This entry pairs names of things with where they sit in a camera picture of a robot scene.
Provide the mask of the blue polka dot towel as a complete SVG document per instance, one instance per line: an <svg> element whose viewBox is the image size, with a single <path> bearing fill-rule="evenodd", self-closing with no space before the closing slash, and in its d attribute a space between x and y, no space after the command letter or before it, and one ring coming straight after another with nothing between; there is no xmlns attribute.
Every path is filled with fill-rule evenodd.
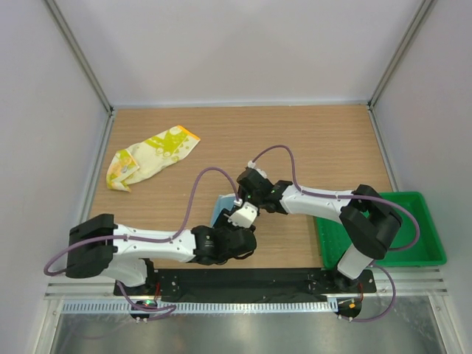
<svg viewBox="0 0 472 354"><path fill-rule="evenodd" d="M231 210L234 206L235 194L228 195L219 195L215 202L215 207L212 212L212 217L210 220L210 226L214 226L218 216L223 211L223 209Z"/></svg>

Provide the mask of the yellow green printed towel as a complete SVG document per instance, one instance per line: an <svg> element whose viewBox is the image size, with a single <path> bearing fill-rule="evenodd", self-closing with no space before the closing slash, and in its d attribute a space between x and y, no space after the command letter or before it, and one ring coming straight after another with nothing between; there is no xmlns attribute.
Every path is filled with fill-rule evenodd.
<svg viewBox="0 0 472 354"><path fill-rule="evenodd" d="M185 159L201 139L176 125L142 142L118 150L105 175L107 188L130 192L130 186L149 179Z"/></svg>

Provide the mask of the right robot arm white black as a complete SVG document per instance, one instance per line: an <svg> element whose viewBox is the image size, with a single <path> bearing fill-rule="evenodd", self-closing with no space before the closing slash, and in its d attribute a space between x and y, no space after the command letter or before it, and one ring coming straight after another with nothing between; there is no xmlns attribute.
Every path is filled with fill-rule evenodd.
<svg viewBox="0 0 472 354"><path fill-rule="evenodd" d="M351 244L331 271L336 289L356 288L362 271L385 258L402 218L373 188L361 184L347 198L338 192L302 189L292 181L271 183L266 174L247 167L237 177L238 196L258 210L284 215L309 215L339 223Z"/></svg>

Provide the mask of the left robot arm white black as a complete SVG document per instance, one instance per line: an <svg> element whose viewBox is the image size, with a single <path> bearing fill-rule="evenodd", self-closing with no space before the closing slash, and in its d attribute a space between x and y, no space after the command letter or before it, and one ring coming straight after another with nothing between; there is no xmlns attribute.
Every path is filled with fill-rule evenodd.
<svg viewBox="0 0 472 354"><path fill-rule="evenodd" d="M237 202L222 209L213 226L185 229L178 236L118 224L114 215L101 214L70 230L66 276L109 277L147 295L156 286L152 259L212 266L250 256L257 248L253 223L258 214L249 202Z"/></svg>

